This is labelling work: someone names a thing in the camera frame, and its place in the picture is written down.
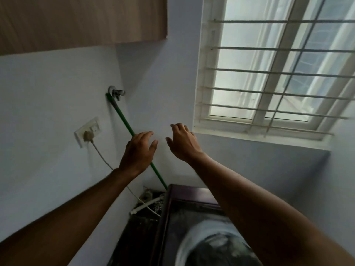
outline person's right arm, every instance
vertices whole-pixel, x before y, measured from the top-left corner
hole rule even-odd
[[[173,154],[196,171],[264,265],[355,265],[299,211],[206,155],[187,126],[171,127]]]

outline person's left arm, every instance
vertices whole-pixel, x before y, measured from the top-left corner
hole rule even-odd
[[[68,265],[122,190],[149,166],[158,144],[148,147],[152,134],[135,135],[108,177],[1,242],[0,265]]]

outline wall socket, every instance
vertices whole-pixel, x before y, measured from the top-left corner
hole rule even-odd
[[[77,129],[74,132],[75,138],[78,141],[79,146],[82,148],[85,146],[87,142],[84,142],[84,132],[92,132],[94,134],[94,138],[101,133],[101,128],[99,125],[98,117],[90,120],[88,123],[84,124],[81,128]]]

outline forearm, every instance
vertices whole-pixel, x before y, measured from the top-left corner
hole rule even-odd
[[[0,243],[0,265],[67,265],[111,204],[134,179],[108,177]]]
[[[264,263],[270,257],[284,263],[286,257],[302,254],[305,243],[320,234],[286,202],[206,154],[189,164]]]

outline wood grain surface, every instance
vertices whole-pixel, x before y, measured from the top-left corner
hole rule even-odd
[[[0,55],[166,35],[166,0],[0,0]]]

